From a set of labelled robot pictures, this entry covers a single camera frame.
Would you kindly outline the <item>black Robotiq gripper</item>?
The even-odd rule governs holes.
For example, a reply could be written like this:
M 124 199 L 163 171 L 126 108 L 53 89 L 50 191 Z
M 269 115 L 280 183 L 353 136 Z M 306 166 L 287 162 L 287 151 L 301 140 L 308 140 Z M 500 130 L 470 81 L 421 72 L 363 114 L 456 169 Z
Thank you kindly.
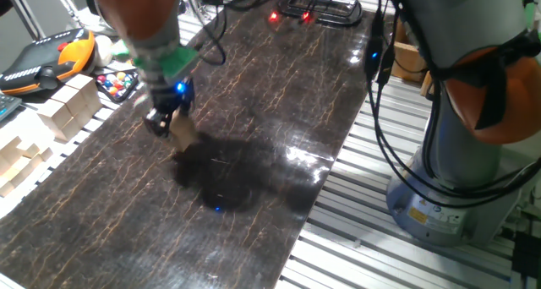
M 194 109 L 194 81 L 185 77 L 166 88 L 151 88 L 150 97 L 154 108 L 144 116 L 144 124 L 155 136 L 167 138 L 172 114 L 163 112 L 174 112 L 180 108 L 185 117 L 190 117 Z

